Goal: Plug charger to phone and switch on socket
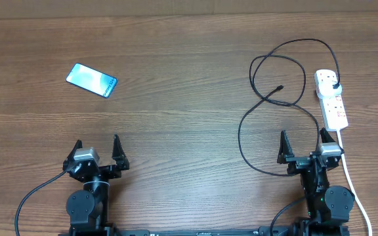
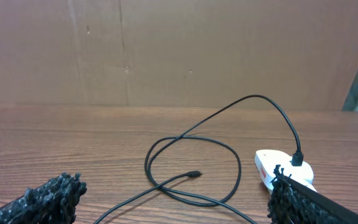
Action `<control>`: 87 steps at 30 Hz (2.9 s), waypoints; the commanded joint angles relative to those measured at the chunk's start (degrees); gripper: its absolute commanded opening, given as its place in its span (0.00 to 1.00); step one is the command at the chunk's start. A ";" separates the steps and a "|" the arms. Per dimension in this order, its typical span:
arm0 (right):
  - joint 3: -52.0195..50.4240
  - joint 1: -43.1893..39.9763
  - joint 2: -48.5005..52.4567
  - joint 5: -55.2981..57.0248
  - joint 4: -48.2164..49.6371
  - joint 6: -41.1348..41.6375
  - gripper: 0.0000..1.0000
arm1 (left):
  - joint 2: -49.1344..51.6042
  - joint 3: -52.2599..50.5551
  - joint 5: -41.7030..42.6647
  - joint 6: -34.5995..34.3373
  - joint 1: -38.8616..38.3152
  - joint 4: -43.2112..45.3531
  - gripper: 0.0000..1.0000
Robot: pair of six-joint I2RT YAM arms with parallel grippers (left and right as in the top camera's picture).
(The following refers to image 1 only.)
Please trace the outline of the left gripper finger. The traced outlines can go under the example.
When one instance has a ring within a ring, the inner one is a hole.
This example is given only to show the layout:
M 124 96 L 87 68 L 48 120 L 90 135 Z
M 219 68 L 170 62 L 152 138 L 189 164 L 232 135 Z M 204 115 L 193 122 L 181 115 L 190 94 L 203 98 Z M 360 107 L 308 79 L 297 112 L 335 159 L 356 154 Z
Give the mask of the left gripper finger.
M 77 140 L 77 142 L 75 143 L 73 149 L 71 150 L 71 152 L 66 157 L 66 159 L 64 161 L 64 164 L 70 164 L 71 162 L 73 162 L 74 161 L 74 155 L 75 155 L 76 151 L 78 149 L 81 149 L 82 147 L 83 147 L 82 146 L 82 141 L 81 140 Z
M 115 161 L 118 170 L 129 170 L 129 160 L 125 155 L 117 134 L 114 135 L 112 159 Z

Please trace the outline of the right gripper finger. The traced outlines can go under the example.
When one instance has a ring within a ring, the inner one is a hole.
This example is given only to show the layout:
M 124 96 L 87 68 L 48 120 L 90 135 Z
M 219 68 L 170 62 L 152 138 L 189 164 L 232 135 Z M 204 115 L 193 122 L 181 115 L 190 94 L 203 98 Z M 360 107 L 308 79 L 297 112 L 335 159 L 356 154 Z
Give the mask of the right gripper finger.
M 321 139 L 322 139 L 322 143 L 326 143 L 326 142 L 336 142 L 329 134 L 329 132 L 325 129 L 325 128 L 322 128 L 320 130 L 320 136 L 321 136 Z
M 277 163 L 279 164 L 288 164 L 292 162 L 295 158 L 291 144 L 289 143 L 289 138 L 285 130 L 281 131 L 280 135 L 280 148 L 277 157 Z

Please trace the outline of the black Samsung Galaxy smartphone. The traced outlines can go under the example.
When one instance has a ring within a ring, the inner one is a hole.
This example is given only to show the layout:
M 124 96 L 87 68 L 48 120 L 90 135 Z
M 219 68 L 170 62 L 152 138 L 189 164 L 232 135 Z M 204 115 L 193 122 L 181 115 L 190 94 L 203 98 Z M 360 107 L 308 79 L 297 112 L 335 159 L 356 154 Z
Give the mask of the black Samsung Galaxy smartphone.
M 115 77 L 79 63 L 70 70 L 66 81 L 104 98 L 111 95 L 118 82 Z

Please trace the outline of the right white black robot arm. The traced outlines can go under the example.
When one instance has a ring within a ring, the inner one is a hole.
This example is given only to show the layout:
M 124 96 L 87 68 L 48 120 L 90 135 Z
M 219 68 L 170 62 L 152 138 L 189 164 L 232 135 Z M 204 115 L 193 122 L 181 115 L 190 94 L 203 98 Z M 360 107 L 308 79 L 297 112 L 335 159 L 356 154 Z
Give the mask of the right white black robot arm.
M 349 221 L 355 195 L 346 187 L 331 186 L 327 171 L 339 166 L 343 148 L 323 128 L 322 143 L 308 157 L 296 157 L 286 131 L 281 131 L 277 163 L 287 164 L 287 173 L 300 175 L 307 218 L 297 218 L 290 226 L 271 229 L 279 235 L 348 235 L 344 224 Z

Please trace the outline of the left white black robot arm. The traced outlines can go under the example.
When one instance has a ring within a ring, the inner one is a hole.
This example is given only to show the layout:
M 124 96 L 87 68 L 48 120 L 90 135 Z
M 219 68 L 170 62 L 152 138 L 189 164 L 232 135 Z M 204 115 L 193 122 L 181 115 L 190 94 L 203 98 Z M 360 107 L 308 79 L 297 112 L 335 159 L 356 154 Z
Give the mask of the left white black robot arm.
M 100 157 L 95 148 L 84 148 L 78 140 L 63 162 L 62 170 L 83 184 L 83 189 L 73 192 L 66 201 L 70 216 L 68 235 L 119 235 L 119 229 L 108 221 L 109 192 L 112 179 L 120 178 L 129 169 L 118 135 L 114 135 L 113 165 L 99 165 Z

